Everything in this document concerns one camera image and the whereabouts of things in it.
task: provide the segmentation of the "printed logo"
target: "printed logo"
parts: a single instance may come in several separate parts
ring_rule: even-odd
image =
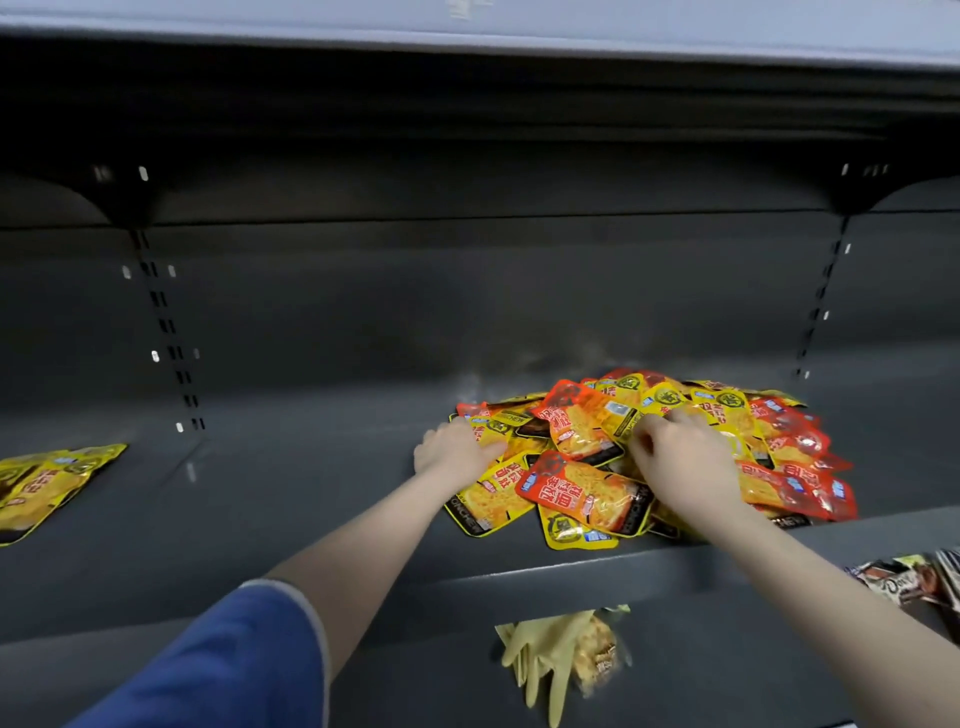
[[[616,381],[616,386],[623,387],[624,389],[639,389],[640,377],[634,375],[623,376]]]
[[[563,514],[554,516],[547,522],[546,530],[550,538],[558,544],[572,544],[580,538],[578,523]]]
[[[684,401],[684,398],[680,396],[678,392],[673,391],[672,389],[661,389],[654,395],[654,399],[660,404],[666,404],[667,406],[676,406]]]
[[[742,407],[747,401],[734,392],[724,392],[717,396],[717,401],[725,407]]]

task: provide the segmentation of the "yellow rubber glove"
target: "yellow rubber glove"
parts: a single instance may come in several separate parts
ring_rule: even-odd
[[[547,670],[553,670],[547,708],[547,721],[550,723],[550,728],[558,728],[560,719],[563,717],[566,689],[570,682],[570,671],[573,670],[573,653],[577,647],[577,640],[587,629],[591,617],[593,617],[593,610],[570,615],[570,619],[564,625],[564,631],[557,636],[550,650],[546,654],[537,656],[542,666]]]
[[[516,625],[513,635],[507,638],[501,664],[508,667],[526,650],[526,704],[532,708],[537,702],[540,679],[554,671],[550,686],[550,702],[547,712],[551,728],[560,725],[564,712],[566,687],[573,666],[573,651],[577,638],[586,629],[593,610],[572,615],[530,619]]]
[[[514,636],[516,631],[515,624],[499,624],[493,629],[496,630],[496,634],[500,637],[500,641],[503,642],[503,646],[506,647],[510,644],[510,640]],[[519,654],[513,661],[514,666],[514,675],[516,676],[516,686],[519,688],[527,681],[527,654],[529,650],[524,647],[520,650]]]

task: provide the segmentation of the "upper shelf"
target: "upper shelf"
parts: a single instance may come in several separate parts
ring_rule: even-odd
[[[960,67],[953,0],[583,4],[3,0],[8,33],[905,68]]]

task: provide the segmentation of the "snack packet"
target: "snack packet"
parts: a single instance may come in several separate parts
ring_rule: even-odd
[[[532,412],[550,423],[550,437],[560,452],[590,465],[603,465],[623,454],[608,432],[611,427],[614,433],[619,431],[636,414],[569,379],[558,381]]]
[[[886,596],[899,607],[917,599],[942,603],[940,577],[922,554],[869,561],[846,571],[872,592]]]
[[[790,513],[780,508],[770,508],[765,505],[755,505],[754,508],[766,516],[770,523],[784,531],[811,525],[810,518],[802,513]]]
[[[503,453],[503,457],[500,458],[501,461],[509,460],[514,455],[521,454],[539,454],[546,449],[550,449],[553,446],[553,443],[549,439],[543,439],[539,437],[518,437],[514,432],[511,438],[507,441],[507,449]]]
[[[626,538],[643,530],[654,501],[643,483],[598,471],[555,450],[538,458],[516,492],[598,531]]]
[[[582,548],[587,551],[616,548],[620,540],[616,536],[587,528],[567,514],[538,505],[540,525],[546,544],[556,551],[567,548]]]
[[[666,414],[683,403],[687,387],[676,379],[658,372],[641,370],[622,376],[613,383],[606,379],[597,381],[597,390],[621,404],[643,409],[644,414]],[[660,409],[655,403],[663,405]]]
[[[808,415],[784,404],[780,399],[768,397],[750,402],[759,433],[763,437],[791,435],[816,428],[820,418]]]
[[[715,379],[693,379],[690,381],[685,381],[684,384],[700,387],[702,389],[709,389],[714,392],[719,392],[724,389],[735,389],[738,392],[742,392],[744,395],[746,395],[748,400],[776,397],[787,406],[806,407],[806,404],[804,404],[802,401],[791,395],[788,395],[786,392],[781,392],[779,389],[748,389],[746,387],[731,387],[729,384],[724,384],[722,381],[716,381]]]
[[[782,474],[756,463],[741,461],[737,466],[740,469],[740,495],[745,502],[802,513],[818,519],[829,518],[820,500],[797,478],[788,480]]]
[[[647,533],[655,533],[666,539],[677,540],[687,536],[697,541],[702,540],[700,534],[687,525],[686,521],[658,500],[654,501],[648,523]]]
[[[960,614],[960,549],[943,548],[933,555],[943,586],[945,605]]]
[[[494,463],[473,485],[444,504],[468,536],[482,538],[518,519],[534,504],[516,494],[527,474],[524,454]]]
[[[630,662],[611,627],[594,614],[573,650],[573,677],[580,692],[590,697]]]
[[[747,397],[739,390],[707,390],[694,387],[689,390],[689,396],[694,406],[708,412],[718,425],[726,425],[725,429],[728,431],[742,438],[759,437],[760,431],[750,407],[747,406]]]
[[[754,397],[776,397],[782,404],[785,404],[788,407],[806,407],[805,402],[798,400],[793,395],[788,395],[786,392],[781,392],[779,389],[744,389],[742,391],[751,399]]]
[[[672,382],[662,381],[643,393],[636,409],[644,415],[665,415],[684,404],[686,399],[681,391]]]
[[[62,449],[0,460],[0,546],[31,533],[126,448]]]
[[[781,463],[780,471],[792,485],[791,478],[800,480],[808,492],[820,501],[831,521],[852,521],[857,516],[853,488],[829,473],[817,471],[800,463]]]
[[[814,470],[835,472],[853,467],[843,458],[828,452],[829,437],[814,427],[796,434],[767,438],[764,442],[777,470],[782,470],[784,463],[799,463]]]

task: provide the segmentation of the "blue shirt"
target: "blue shirt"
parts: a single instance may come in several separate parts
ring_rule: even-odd
[[[323,626],[294,587],[225,596],[67,728],[323,728]]]

